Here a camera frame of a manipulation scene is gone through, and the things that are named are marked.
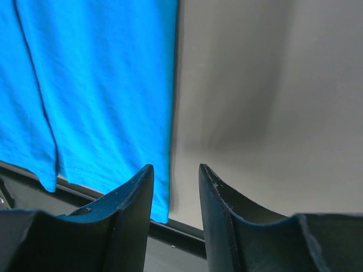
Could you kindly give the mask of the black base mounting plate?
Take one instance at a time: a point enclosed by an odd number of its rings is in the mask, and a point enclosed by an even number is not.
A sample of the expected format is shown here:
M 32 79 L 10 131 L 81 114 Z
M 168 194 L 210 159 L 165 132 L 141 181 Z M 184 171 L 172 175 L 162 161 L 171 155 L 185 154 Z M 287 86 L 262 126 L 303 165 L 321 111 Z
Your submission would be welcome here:
M 10 206 L 43 209 L 51 214 L 69 214 L 101 197 L 94 190 L 58 178 L 54 193 L 46 191 L 26 169 L 1 163 L 1 181 Z M 170 220 L 150 223 L 145 271 L 208 271 L 202 230 Z

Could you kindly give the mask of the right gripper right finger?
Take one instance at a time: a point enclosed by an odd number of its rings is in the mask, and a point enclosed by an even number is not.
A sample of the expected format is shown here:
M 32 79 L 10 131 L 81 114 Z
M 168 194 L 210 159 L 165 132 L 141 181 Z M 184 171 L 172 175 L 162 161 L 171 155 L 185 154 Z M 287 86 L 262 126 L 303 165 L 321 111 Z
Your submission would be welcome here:
M 199 194 L 210 271 L 361 271 L 362 214 L 297 213 L 260 206 L 206 164 Z

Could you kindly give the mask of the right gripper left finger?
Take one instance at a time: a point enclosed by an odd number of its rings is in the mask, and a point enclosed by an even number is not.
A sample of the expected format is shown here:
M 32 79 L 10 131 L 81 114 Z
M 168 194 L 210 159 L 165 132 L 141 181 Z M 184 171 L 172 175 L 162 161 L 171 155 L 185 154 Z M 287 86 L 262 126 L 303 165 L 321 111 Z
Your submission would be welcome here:
M 142 271 L 154 168 L 69 215 L 13 209 L 1 196 L 2 271 Z

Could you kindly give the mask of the blue t shirt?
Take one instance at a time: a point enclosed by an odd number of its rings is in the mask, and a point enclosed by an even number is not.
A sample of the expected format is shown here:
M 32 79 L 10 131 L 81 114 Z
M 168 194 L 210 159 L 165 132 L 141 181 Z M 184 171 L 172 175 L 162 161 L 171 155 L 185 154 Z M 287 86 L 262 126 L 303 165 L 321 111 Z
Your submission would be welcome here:
M 108 193 L 154 167 L 168 222 L 177 1 L 2 1 L 1 161 Z

